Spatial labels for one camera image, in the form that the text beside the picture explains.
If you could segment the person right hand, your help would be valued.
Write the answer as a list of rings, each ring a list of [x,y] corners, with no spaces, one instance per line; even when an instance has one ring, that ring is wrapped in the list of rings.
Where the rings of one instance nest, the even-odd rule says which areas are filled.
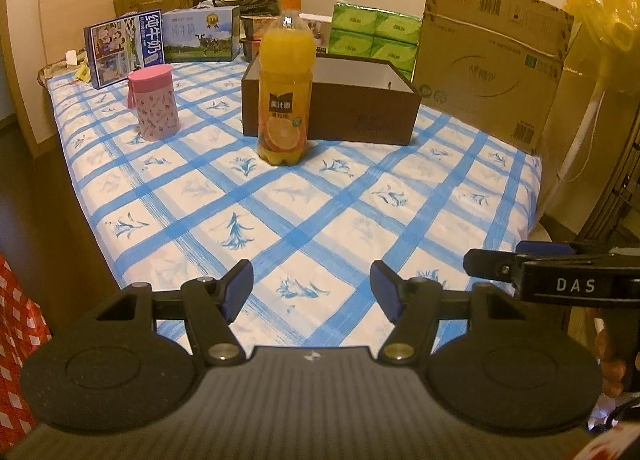
[[[594,320],[600,320],[602,329],[594,339],[594,356],[600,362],[602,372],[602,393],[616,398],[624,392],[624,377],[627,370],[626,362],[618,358],[608,328],[604,323],[600,310],[588,308],[587,313]]]

